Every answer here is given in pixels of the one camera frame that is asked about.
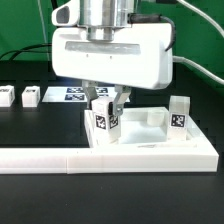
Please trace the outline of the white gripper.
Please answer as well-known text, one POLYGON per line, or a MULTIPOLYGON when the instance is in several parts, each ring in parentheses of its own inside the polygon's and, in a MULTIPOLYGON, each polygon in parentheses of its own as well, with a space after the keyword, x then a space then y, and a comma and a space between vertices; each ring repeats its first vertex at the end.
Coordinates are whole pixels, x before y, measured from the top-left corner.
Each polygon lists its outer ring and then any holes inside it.
POLYGON ((164 89, 171 83, 170 36, 167 23, 134 24, 116 31, 111 42, 89 41, 81 28, 59 28, 53 34, 52 66, 59 76, 91 80, 82 82, 88 109, 98 98, 97 82, 117 84, 113 114, 121 116, 130 87, 164 89))

